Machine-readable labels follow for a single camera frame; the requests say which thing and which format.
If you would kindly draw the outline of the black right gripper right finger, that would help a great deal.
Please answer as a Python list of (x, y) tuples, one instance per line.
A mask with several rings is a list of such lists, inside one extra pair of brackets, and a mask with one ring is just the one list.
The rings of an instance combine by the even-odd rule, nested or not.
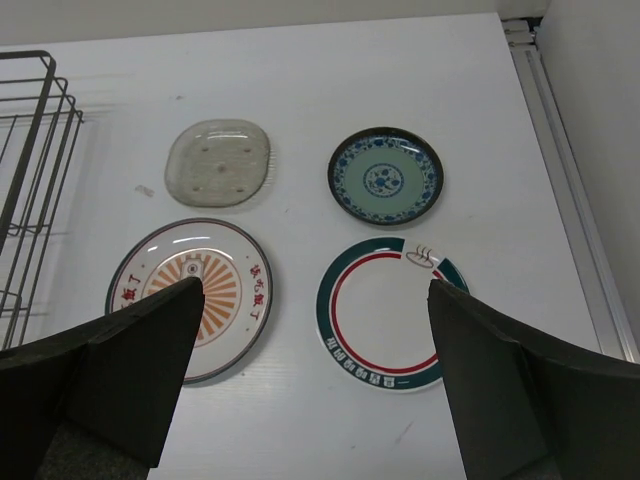
[(442, 281), (431, 330), (469, 479), (636, 479), (639, 366), (515, 320)]

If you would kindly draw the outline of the teal red ring plate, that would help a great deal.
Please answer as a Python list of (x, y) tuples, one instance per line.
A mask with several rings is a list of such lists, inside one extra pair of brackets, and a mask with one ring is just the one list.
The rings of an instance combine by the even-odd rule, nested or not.
[(438, 382), (442, 371), (428, 313), (434, 280), (468, 288), (457, 266), (423, 242), (373, 237), (338, 255), (319, 284), (316, 323), (340, 369), (391, 392)]

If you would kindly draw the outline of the orange sunburst white plate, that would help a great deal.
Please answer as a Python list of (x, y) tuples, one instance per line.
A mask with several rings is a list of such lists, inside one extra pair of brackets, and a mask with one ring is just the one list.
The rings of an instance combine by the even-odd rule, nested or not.
[(123, 309), (188, 277), (205, 296), (201, 323), (184, 382), (212, 379), (255, 345), (270, 315), (274, 280), (259, 243), (223, 220), (188, 218), (138, 241), (117, 267), (105, 311)]

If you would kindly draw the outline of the clear glass square plate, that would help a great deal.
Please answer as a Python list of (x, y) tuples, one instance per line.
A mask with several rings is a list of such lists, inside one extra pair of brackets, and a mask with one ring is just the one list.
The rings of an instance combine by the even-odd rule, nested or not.
[(166, 190), (181, 204), (227, 208), (246, 202), (269, 175), (271, 142), (242, 119), (195, 123), (173, 142), (164, 171)]

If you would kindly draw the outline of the blue floral green plate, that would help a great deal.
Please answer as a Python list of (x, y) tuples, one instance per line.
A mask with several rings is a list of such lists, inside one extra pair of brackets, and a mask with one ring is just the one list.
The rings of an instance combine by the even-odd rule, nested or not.
[(426, 214), (444, 187), (444, 168), (421, 137), (372, 127), (343, 140), (327, 167), (329, 190), (349, 215), (377, 226), (410, 223)]

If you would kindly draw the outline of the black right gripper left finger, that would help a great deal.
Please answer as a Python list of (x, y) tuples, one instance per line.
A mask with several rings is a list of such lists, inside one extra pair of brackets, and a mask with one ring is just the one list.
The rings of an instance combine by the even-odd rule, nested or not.
[(4, 479), (145, 479), (158, 466), (204, 308), (181, 280), (1, 353)]

